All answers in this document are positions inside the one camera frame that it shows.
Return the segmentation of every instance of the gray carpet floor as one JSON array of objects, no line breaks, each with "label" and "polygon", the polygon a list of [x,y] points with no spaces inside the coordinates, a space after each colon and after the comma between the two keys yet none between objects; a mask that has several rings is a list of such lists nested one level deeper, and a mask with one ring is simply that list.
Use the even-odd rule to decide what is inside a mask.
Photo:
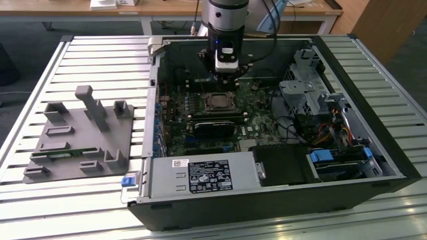
[{"label": "gray carpet floor", "polygon": [[[191,22],[184,27],[183,22],[175,22],[168,26],[169,29],[161,29],[161,25],[155,22],[152,33],[172,35],[177,31],[177,34],[188,34]],[[0,22],[0,43],[21,74],[16,83],[0,87],[0,93],[32,91],[62,35],[143,34],[139,22],[54,22],[52,27],[52,31],[45,31],[41,23]],[[425,56],[427,19],[385,66],[424,109],[427,109],[427,84],[423,84],[427,80]],[[0,102],[2,102],[0,107],[0,145],[8,136],[28,96],[28,93],[0,94]]]}]

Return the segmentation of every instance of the circuit board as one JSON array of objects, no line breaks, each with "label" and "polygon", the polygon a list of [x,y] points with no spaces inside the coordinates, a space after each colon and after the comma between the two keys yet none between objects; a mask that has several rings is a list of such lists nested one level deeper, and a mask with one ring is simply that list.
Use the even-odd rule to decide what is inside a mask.
[{"label": "circuit board", "polygon": [[[248,150],[243,143],[249,147],[279,144],[280,135],[265,90],[256,81],[247,79],[239,81],[239,88],[233,92],[189,93],[181,87],[171,91],[168,101],[163,103],[167,155],[241,152]],[[232,135],[197,139],[195,124],[211,122],[203,119],[197,121],[199,116],[215,119],[212,122],[233,121]]]}]

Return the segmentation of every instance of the blue latch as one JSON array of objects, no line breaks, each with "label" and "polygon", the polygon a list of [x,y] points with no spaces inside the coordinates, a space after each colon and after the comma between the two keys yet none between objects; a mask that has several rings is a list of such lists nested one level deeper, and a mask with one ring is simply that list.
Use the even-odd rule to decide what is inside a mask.
[{"label": "blue latch", "polygon": [[363,148],[363,152],[367,156],[367,159],[369,159],[373,156],[371,149],[368,147]]},{"label": "blue latch", "polygon": [[329,150],[312,151],[312,153],[309,154],[309,158],[313,163],[333,160],[333,156]]},{"label": "blue latch", "polygon": [[133,187],[135,186],[135,176],[125,176],[121,178],[121,187]]}]

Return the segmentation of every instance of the warning label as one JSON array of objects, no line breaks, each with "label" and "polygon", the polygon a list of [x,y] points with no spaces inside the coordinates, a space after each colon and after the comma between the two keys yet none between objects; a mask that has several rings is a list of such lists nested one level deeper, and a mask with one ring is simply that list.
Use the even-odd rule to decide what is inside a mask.
[{"label": "warning label", "polygon": [[189,162],[188,181],[192,194],[232,190],[228,160]]}]

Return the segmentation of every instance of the green circuit board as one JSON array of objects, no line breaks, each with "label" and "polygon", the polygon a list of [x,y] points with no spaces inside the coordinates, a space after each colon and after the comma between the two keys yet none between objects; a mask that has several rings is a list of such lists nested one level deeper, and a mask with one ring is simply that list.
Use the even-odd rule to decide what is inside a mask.
[{"label": "green circuit board", "polygon": [[265,89],[253,87],[256,82],[252,80],[240,81],[239,84],[239,88],[229,95],[233,96],[233,108],[245,113],[247,121],[235,125],[233,134],[227,138],[203,140],[195,138],[192,129],[195,123],[188,120],[188,115],[201,115],[207,111],[204,94],[179,90],[171,93],[171,101],[163,113],[168,132],[168,156],[240,152],[241,140],[253,140],[256,145],[280,143],[277,128],[268,109]]}]

